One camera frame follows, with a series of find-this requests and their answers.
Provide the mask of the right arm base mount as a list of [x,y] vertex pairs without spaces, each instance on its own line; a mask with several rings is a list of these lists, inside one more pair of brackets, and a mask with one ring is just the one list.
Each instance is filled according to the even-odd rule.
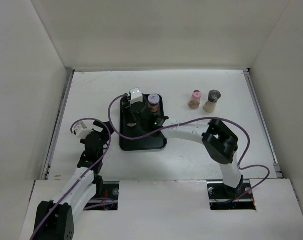
[[209,207],[213,211],[255,211],[256,203],[250,189],[251,183],[249,180],[245,180],[237,189],[224,185],[222,181],[208,181]]

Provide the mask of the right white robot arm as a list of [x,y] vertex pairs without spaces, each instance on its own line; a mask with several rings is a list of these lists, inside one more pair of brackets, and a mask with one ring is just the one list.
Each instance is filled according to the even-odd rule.
[[241,193],[244,177],[237,162],[239,139],[222,120],[182,123],[151,112],[143,102],[125,104],[122,113],[128,125],[138,124],[150,137],[180,139],[203,145],[210,158],[219,164],[224,194],[235,198]]

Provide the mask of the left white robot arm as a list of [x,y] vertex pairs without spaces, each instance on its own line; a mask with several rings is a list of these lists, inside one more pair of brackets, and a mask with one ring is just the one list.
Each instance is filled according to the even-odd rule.
[[111,146],[114,130],[109,122],[93,120],[101,131],[88,129],[80,119],[72,125],[72,132],[84,144],[76,170],[64,188],[50,201],[42,201],[36,210],[32,240],[71,240],[75,234],[75,220],[91,199],[104,193],[99,175],[103,159]]

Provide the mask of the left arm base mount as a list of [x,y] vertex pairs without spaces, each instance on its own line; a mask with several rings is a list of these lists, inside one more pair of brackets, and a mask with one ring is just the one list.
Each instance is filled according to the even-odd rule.
[[97,186],[96,195],[86,204],[85,211],[117,211],[120,196],[119,181],[104,181]]

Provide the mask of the clear-lid blue-label bottle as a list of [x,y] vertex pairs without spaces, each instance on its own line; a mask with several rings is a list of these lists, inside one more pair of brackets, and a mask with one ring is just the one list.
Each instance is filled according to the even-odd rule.
[[128,127],[130,127],[130,128],[133,128],[133,127],[135,127],[135,126],[137,125],[137,121],[134,120],[134,119],[131,119],[131,120],[129,120],[129,121],[126,123],[126,125],[127,125]]

